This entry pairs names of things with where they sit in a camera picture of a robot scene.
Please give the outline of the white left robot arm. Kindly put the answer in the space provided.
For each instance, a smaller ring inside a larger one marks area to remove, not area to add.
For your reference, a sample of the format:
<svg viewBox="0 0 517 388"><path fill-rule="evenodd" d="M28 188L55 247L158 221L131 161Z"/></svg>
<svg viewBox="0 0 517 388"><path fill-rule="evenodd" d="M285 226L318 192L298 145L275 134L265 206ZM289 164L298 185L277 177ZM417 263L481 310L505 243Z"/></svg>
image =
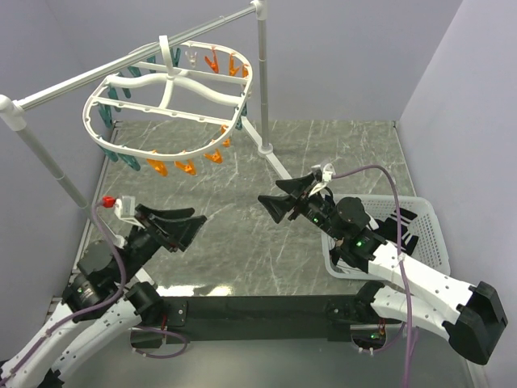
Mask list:
<svg viewBox="0 0 517 388"><path fill-rule="evenodd" d="M193 208L156 210L133 197L105 196L91 215L103 234L100 207L131 225L126 238L106 237L107 253L84 255L79 273L34 337L1 363L3 387L61 387L72 372L109 340L134 327L150 326L165 314L165 302L147 280L132 278L160 249L185 251L207 218Z"/></svg>

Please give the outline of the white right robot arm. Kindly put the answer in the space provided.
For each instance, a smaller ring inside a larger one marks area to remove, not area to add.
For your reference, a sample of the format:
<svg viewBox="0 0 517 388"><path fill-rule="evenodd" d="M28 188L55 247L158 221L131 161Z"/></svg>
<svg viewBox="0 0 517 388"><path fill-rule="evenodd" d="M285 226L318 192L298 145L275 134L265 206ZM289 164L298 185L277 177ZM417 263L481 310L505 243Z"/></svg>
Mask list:
<svg viewBox="0 0 517 388"><path fill-rule="evenodd" d="M280 179L282 196L260 195L259 203L275 223L305 217L334 241L333 263L343 261L379 278L364 286L355 315L371 323L380 318L402 321L445 339L454 351L487 365L508 319L495 287L471 285L436 271L403 251L370 226L371 217L356 196L333 201L320 193L318 173Z"/></svg>

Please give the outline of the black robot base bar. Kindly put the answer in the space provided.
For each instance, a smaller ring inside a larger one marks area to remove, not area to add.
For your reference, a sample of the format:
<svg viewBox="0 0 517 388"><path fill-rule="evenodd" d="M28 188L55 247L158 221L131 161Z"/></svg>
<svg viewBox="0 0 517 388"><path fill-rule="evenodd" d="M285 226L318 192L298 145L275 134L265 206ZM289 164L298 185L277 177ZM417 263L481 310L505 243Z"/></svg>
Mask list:
<svg viewBox="0 0 517 388"><path fill-rule="evenodd" d="M351 328L382 318L354 295L164 297L146 327L189 341L306 340L349 342Z"/></svg>

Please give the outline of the white round clip hanger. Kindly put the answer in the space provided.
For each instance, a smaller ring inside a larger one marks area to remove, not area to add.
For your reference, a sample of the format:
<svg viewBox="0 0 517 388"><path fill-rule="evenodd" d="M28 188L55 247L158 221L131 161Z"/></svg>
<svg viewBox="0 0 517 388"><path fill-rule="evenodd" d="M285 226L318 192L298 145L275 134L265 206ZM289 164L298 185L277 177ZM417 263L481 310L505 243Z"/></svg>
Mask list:
<svg viewBox="0 0 517 388"><path fill-rule="evenodd" d="M119 149L121 153L130 154L136 158L155 159L163 162L175 162L192 160L194 157L206 153L212 153L220 146L228 147L231 143L231 135L235 129L242 126L242 117L247 112L247 100L250 97L253 84L253 70L251 64L239 52L218 44L207 44L188 40L182 43L189 49L217 49L220 73L215 74L197 69L185 69L178 66L179 55L171 52L167 36L160 36L158 46L162 53L163 63L157 65L154 62L134 62L132 66L137 69L147 69L149 74L139 75L135 78L126 78L120 74L109 74L90 95L83 108L82 121L90 138L98 145L107 149ZM132 103L118 99L111 91L119 87L122 90L142 88L144 86L159 84L164 87L160 104L152 106L148 104ZM183 112L172 109L170 101L178 89L193 92L198 96L221 106L233 109L230 118L220 118L201 115L193 112ZM183 150L176 154L161 154L156 150L144 151L128 148L125 145L115 145L103 139L91 126L90 111L98 103L111 105L122 109L130 109L143 113L153 113L168 116L173 119L191 120L205 124L216 124L220 127L221 134L210 140L209 143L194 150Z"/></svg>

